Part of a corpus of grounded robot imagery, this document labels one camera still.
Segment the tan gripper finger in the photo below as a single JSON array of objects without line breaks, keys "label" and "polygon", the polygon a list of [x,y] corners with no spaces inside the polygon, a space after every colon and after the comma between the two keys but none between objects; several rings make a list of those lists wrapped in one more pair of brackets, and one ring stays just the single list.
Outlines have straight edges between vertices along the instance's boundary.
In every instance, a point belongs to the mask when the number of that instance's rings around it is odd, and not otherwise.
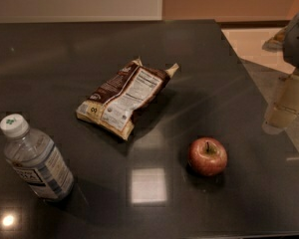
[{"label": "tan gripper finger", "polygon": [[270,104],[264,115],[262,129],[268,134],[279,134],[284,131],[297,116],[294,113],[277,108]]},{"label": "tan gripper finger", "polygon": [[279,110],[299,114],[299,71],[294,71],[283,81],[276,106]]}]

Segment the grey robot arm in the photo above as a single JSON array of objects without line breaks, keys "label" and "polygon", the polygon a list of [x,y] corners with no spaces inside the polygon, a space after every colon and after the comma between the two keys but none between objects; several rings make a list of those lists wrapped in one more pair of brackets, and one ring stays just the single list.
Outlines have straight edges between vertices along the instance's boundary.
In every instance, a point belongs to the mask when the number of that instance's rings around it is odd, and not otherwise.
[{"label": "grey robot arm", "polygon": [[295,69],[277,81],[262,125],[268,134],[282,132],[299,116],[299,11],[286,27],[282,53],[284,61]]}]

